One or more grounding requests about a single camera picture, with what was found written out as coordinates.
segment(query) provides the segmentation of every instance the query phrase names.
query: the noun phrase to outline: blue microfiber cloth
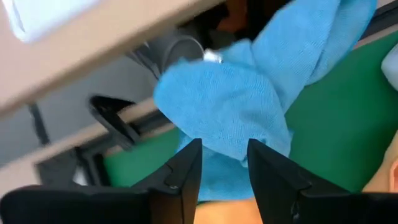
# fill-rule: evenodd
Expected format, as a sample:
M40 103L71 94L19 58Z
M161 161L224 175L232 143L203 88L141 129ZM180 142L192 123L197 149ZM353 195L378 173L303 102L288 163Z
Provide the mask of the blue microfiber cloth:
M248 139L289 155L285 112L352 50L375 8L376 0L292 1L253 43L222 50L223 63L183 62L163 75L154 99L183 132L180 148L203 140L199 200L253 197Z

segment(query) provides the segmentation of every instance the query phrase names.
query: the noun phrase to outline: green surface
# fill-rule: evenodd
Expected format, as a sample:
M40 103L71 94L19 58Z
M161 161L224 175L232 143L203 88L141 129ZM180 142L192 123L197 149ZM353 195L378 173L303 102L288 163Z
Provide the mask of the green surface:
M140 142L132 151L122 151L104 160L115 187L129 187L155 171L171 158L178 146L177 128Z
M398 129L398 94L380 69L397 42L398 32L351 52L301 92L286 114L291 159L350 191L363 188Z

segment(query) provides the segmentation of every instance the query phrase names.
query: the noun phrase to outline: green panel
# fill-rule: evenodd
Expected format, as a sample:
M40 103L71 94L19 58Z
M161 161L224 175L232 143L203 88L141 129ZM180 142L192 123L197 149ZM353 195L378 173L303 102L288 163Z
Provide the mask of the green panel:
M304 89L286 114L291 159L350 191L363 188L398 129L398 94L381 71L397 42L398 32L351 52Z
M180 131L175 128L140 142L132 151L120 152L104 160L115 187L128 187L155 171L170 159L178 147Z

